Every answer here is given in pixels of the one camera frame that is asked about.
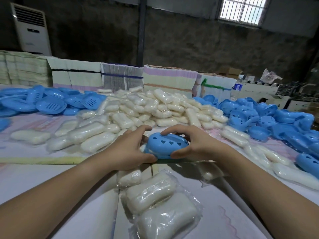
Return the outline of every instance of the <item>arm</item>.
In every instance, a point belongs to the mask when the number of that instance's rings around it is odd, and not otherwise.
[[[126,131],[102,152],[0,205],[1,238],[46,238],[106,174],[156,161],[139,151],[143,133],[151,129]]]
[[[192,160],[215,160],[221,164],[237,181],[276,239],[318,238],[319,206],[201,129],[176,125],[161,134],[173,132],[185,134],[191,143],[171,156]]]

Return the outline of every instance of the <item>air conditioner vent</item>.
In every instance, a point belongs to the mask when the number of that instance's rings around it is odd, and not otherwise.
[[[45,27],[43,14],[33,10],[14,6],[19,22]]]

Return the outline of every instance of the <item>blue bottle label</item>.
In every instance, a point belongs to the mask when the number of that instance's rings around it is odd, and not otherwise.
[[[234,86],[233,86],[233,90],[241,90],[241,88],[242,88],[242,84],[234,84]]]

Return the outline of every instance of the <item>air conditioner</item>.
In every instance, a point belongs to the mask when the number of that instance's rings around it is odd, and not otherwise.
[[[44,12],[11,3],[21,49],[52,56]]]

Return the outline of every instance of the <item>window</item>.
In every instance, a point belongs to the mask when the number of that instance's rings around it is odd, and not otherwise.
[[[259,26],[265,9],[266,0],[223,0],[219,19]]]

